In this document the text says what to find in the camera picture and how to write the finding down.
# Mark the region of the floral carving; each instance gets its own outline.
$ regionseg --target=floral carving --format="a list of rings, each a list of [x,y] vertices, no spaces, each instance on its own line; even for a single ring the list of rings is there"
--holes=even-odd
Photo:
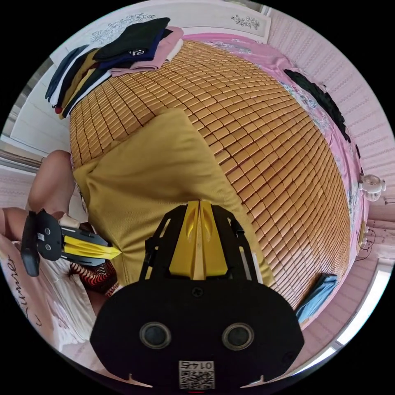
[[[114,23],[109,23],[107,28],[104,30],[97,30],[91,35],[91,43],[99,43],[101,45],[108,44],[111,41],[114,41],[118,38],[121,33],[128,27],[134,23],[145,22],[150,19],[154,19],[155,15],[148,14],[133,14],[128,15],[127,17],[120,19]]]
[[[252,16],[246,16],[245,18],[242,18],[236,14],[233,15],[231,19],[233,19],[237,25],[247,26],[250,29],[254,28],[255,30],[258,30],[258,27],[260,26],[260,22]]]

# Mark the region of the yellow pillow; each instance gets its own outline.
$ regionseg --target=yellow pillow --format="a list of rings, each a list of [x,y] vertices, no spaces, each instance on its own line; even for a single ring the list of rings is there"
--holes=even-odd
[[[138,280],[144,242],[163,216],[191,200],[208,200],[234,214],[257,255],[263,283],[273,283],[240,198],[183,110],[164,109],[110,148],[75,170],[74,176],[89,223],[122,251],[112,260],[121,285]]]

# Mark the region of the bamboo mat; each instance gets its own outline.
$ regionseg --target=bamboo mat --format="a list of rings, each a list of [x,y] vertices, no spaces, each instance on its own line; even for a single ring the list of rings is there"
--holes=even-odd
[[[163,106],[184,109],[210,146],[251,219],[273,289],[295,308],[319,274],[344,275],[349,211],[328,144],[275,79],[220,49],[186,41],[158,71],[90,92],[71,113],[75,168]]]

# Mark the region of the printed number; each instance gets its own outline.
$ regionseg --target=printed number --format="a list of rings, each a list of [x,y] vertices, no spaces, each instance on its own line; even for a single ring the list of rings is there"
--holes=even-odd
[[[180,368],[191,369],[191,370],[211,370],[213,369],[212,362],[192,362],[192,361],[181,361]]]

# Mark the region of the yellow bracket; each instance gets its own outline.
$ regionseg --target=yellow bracket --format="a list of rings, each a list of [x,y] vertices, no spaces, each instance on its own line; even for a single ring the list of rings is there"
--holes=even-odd
[[[202,224],[204,279],[211,276],[223,276],[228,271],[211,204],[206,201],[193,201],[188,203],[169,267],[172,275],[193,278],[199,219]]]
[[[63,250],[67,254],[108,260],[114,259],[121,253],[115,247],[100,246],[70,236],[65,236],[65,246]]]

